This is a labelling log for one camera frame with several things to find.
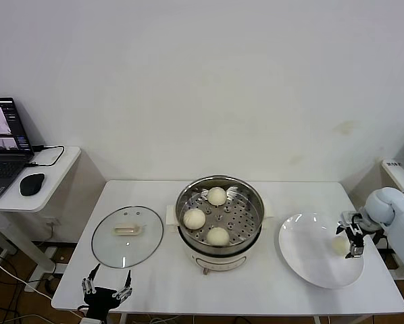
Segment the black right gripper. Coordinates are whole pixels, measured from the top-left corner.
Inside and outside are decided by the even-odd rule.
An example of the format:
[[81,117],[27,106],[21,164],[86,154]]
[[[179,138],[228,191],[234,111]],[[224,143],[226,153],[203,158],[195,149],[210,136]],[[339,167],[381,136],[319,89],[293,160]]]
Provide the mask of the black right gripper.
[[[335,234],[339,235],[343,231],[345,231],[345,226],[339,225],[336,228]],[[345,258],[352,259],[361,257],[364,247],[363,232],[361,228],[356,223],[349,223],[346,228],[346,233],[351,247]]]

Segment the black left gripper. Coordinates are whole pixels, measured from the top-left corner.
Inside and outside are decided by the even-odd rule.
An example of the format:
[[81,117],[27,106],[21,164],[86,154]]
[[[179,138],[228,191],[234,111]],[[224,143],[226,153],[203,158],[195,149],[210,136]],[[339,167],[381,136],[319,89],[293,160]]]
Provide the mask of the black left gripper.
[[121,290],[96,287],[94,278],[100,268],[100,264],[91,270],[88,277],[82,279],[82,291],[84,302],[88,306],[86,317],[91,319],[106,319],[109,311],[119,307],[120,300],[126,300],[132,294],[131,270],[128,271],[124,287]]

